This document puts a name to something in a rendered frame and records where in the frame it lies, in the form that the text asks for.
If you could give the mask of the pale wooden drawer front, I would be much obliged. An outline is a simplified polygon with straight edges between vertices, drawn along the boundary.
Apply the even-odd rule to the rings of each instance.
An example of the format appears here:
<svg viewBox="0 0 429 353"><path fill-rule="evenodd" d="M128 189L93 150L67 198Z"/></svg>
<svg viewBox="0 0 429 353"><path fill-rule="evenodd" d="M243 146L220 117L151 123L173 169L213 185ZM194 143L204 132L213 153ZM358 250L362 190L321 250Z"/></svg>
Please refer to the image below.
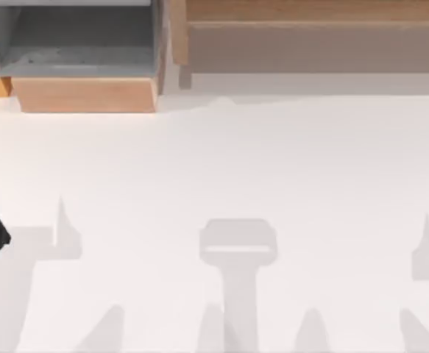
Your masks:
<svg viewBox="0 0 429 353"><path fill-rule="evenodd" d="M13 77L25 113L153 113L154 77Z"/></svg>

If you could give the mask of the wooden open shelf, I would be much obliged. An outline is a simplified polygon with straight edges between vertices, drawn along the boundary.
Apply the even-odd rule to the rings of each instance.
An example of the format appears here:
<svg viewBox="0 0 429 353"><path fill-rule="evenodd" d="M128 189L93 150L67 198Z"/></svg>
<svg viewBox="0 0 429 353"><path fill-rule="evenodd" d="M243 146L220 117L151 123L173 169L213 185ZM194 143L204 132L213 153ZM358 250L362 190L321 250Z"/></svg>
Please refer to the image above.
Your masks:
<svg viewBox="0 0 429 353"><path fill-rule="evenodd" d="M168 0L194 74L429 74L429 0Z"/></svg>

